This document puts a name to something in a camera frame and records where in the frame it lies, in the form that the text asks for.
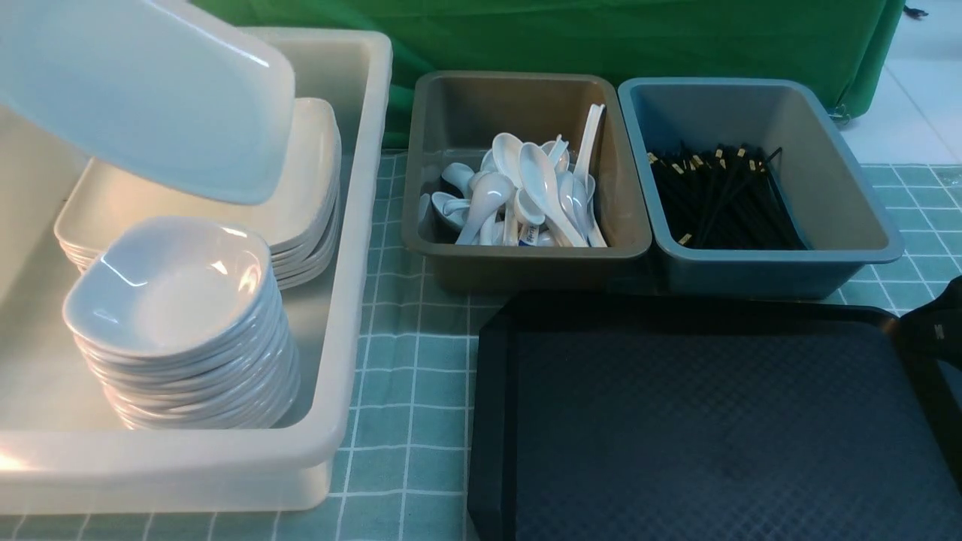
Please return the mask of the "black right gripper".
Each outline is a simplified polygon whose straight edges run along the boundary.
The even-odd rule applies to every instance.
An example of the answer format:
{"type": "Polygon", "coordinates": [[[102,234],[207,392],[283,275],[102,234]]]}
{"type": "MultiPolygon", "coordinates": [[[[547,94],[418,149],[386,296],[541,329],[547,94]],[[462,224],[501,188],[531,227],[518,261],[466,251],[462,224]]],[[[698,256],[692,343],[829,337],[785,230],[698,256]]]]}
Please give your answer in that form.
{"type": "Polygon", "coordinates": [[[900,317],[900,336],[912,352],[961,367],[961,277],[928,304],[900,317]]]}

